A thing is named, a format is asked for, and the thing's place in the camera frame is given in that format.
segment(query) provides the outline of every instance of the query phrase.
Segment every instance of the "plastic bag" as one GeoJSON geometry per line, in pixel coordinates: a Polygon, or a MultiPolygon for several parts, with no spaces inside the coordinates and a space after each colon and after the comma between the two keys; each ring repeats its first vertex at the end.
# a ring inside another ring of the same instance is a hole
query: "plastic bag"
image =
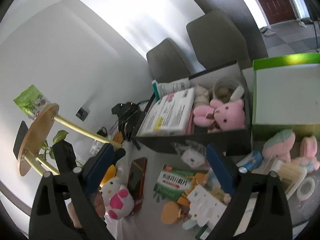
{"type": "Polygon", "coordinates": [[[176,153],[181,155],[181,160],[193,170],[208,171],[210,165],[205,158],[205,147],[202,144],[190,140],[186,140],[186,144],[187,145],[176,142],[173,143],[176,153]]]}
{"type": "Polygon", "coordinates": [[[34,121],[51,102],[34,86],[31,85],[13,100],[15,104],[34,121]]]}
{"type": "Polygon", "coordinates": [[[91,145],[90,153],[93,156],[95,156],[101,150],[103,145],[104,143],[94,140],[94,142],[91,145]]]}

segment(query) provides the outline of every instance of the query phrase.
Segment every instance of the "gold metal leg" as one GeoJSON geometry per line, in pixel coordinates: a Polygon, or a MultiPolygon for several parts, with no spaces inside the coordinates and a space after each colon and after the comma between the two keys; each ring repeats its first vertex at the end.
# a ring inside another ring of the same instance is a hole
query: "gold metal leg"
{"type": "Polygon", "coordinates": [[[46,172],[44,167],[41,166],[40,163],[38,163],[35,159],[35,157],[29,153],[26,152],[24,155],[24,159],[31,165],[32,168],[35,169],[36,172],[38,172],[41,176],[46,172]]]}
{"type": "Polygon", "coordinates": [[[53,175],[59,175],[60,174],[59,171],[55,167],[53,167],[50,163],[48,163],[43,158],[43,155],[39,155],[36,160],[40,161],[42,163],[42,165],[44,165],[49,171],[52,172],[53,175]]]}
{"type": "Polygon", "coordinates": [[[115,149],[118,149],[118,148],[121,148],[122,147],[122,144],[120,143],[117,143],[117,142],[114,142],[114,141],[111,141],[111,140],[108,140],[107,138],[103,137],[103,136],[100,136],[96,133],[92,133],[90,131],[87,131],[83,128],[81,128],[80,126],[68,121],[67,119],[63,118],[62,116],[60,115],[55,115],[54,117],[54,120],[65,125],[66,127],[69,127],[70,129],[74,130],[74,131],[77,131],[78,133],[81,133],[87,137],[90,137],[94,140],[97,140],[99,142],[103,142],[103,143],[110,143],[114,146],[115,149]]]}

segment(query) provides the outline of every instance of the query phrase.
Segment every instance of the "smartphone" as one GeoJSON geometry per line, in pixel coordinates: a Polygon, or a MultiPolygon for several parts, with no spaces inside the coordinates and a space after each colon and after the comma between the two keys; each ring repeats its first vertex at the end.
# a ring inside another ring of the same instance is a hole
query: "smartphone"
{"type": "Polygon", "coordinates": [[[147,159],[139,158],[131,163],[127,188],[135,201],[143,197],[144,175],[147,159]]]}

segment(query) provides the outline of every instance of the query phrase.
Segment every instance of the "gold side table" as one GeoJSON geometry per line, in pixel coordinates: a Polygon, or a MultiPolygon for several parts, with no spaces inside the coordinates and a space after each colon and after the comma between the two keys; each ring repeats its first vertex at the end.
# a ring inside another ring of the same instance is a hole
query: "gold side table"
{"type": "Polygon", "coordinates": [[[41,176],[47,171],[45,168],[51,171],[54,175],[59,174],[59,171],[55,167],[44,160],[42,155],[39,155],[41,147],[44,141],[47,139],[47,136],[55,121],[87,137],[103,143],[110,143],[115,149],[121,148],[122,145],[120,143],[108,140],[107,138],[96,133],[87,131],[63,118],[58,114],[58,112],[58,104],[48,105],[28,129],[25,137],[23,138],[18,154],[18,169],[21,176],[25,176],[31,167],[35,169],[41,176]]]}

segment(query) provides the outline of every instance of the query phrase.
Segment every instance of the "gray chair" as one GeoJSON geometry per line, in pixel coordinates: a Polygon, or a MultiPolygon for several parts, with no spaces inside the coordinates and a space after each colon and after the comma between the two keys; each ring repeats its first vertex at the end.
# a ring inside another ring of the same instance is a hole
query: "gray chair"
{"type": "Polygon", "coordinates": [[[241,69],[252,67],[241,32],[220,9],[187,24],[198,61],[207,69],[237,60],[241,69]]]}
{"type": "Polygon", "coordinates": [[[190,76],[190,71],[175,47],[177,45],[167,38],[148,51],[148,65],[157,82],[172,82],[190,76]]]}

